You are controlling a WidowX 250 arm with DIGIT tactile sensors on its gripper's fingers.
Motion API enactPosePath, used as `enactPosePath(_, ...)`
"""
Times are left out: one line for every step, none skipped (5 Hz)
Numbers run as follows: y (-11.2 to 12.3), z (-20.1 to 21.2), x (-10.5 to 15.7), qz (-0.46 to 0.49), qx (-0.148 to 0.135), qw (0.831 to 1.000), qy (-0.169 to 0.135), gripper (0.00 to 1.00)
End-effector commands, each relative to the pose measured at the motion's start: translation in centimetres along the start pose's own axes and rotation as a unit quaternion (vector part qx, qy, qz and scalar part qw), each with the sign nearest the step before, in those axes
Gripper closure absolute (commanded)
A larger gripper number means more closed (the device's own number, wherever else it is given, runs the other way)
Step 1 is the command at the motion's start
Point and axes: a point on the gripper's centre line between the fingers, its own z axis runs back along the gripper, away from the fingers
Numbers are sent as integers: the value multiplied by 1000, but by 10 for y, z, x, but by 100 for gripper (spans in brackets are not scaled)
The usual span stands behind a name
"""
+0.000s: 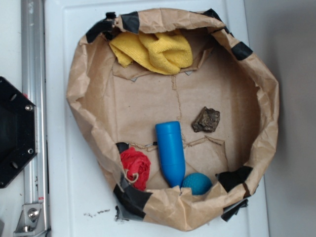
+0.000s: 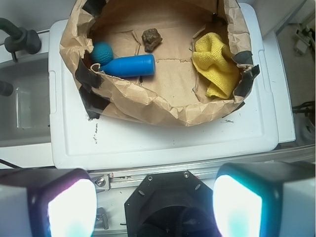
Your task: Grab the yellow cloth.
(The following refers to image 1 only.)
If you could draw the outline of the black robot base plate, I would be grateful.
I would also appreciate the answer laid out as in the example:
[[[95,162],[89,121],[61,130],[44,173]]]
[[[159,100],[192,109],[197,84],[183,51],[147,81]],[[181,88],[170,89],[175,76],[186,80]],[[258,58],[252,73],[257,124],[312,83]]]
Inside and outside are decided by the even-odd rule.
[[[6,188],[37,154],[36,106],[0,78],[0,187]]]

